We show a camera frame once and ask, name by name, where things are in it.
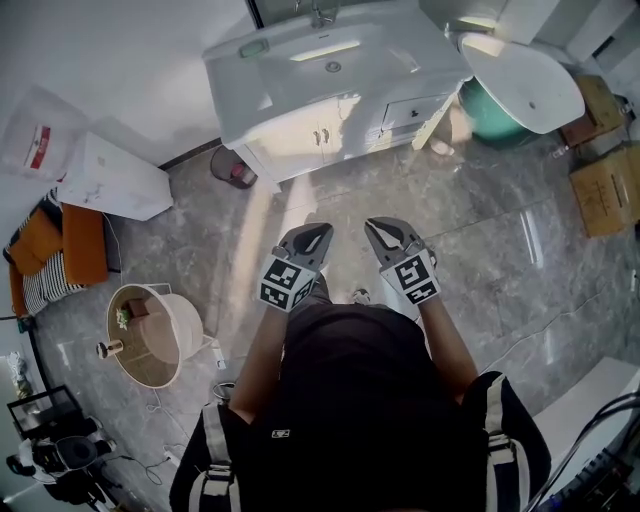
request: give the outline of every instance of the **faucet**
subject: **faucet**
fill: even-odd
[[[298,9],[300,8],[301,3],[302,3],[302,0],[296,0],[294,12],[298,12]],[[336,15],[338,14],[338,7],[336,7],[336,10],[334,11],[333,16],[325,16],[320,10],[320,7],[318,6],[318,0],[311,0],[311,13],[312,13],[311,26],[313,28],[322,28],[325,25],[329,25],[334,21],[336,21]]]

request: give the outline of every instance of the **person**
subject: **person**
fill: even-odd
[[[267,307],[219,408],[242,510],[490,508],[496,382],[498,421],[526,453],[526,504],[549,476],[547,446],[508,381],[478,374],[440,296],[419,305],[428,350],[415,322],[369,304],[364,290],[354,299],[333,304],[320,276],[291,313]],[[174,512],[193,510],[194,481],[217,462],[204,419],[172,485]]]

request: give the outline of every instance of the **small plant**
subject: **small plant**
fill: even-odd
[[[131,313],[129,313],[126,309],[116,309],[116,322],[118,322],[118,327],[120,329],[127,330],[127,324],[131,320]]]

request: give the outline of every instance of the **cabinet door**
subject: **cabinet door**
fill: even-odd
[[[276,182],[322,167],[321,145],[316,118],[303,112],[274,123],[268,133],[247,143]]]
[[[368,113],[358,109],[360,99],[333,98],[333,101],[325,102],[325,109],[318,121],[325,165],[365,152],[360,146],[364,142],[363,134],[367,127],[361,118]]]

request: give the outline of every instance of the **gray tile floor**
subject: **gray tile floor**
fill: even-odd
[[[126,283],[170,282],[191,300],[205,330],[220,339],[237,372],[263,306],[257,267],[290,227],[327,221],[335,235],[325,275],[335,302],[365,286],[383,299],[365,218],[413,224],[437,252],[446,304],[480,368],[505,372],[535,414],[603,356],[640,364],[640,302],[630,289],[640,268],[633,230],[587,239],[558,141],[497,152],[469,140],[460,112],[439,127],[455,154],[402,147],[343,162],[286,182],[271,197],[259,184],[241,191],[209,173],[210,154],[170,171],[175,206],[146,223],[114,219]],[[184,445],[222,378],[210,349],[184,364],[158,391],[136,385],[112,361],[98,361],[105,309],[119,277],[65,298],[38,316],[38,341],[52,380],[66,383],[105,423],[119,453],[153,464],[163,445]],[[180,446],[174,447],[179,452]],[[154,510],[168,510],[175,472],[152,485],[134,463],[107,470]]]

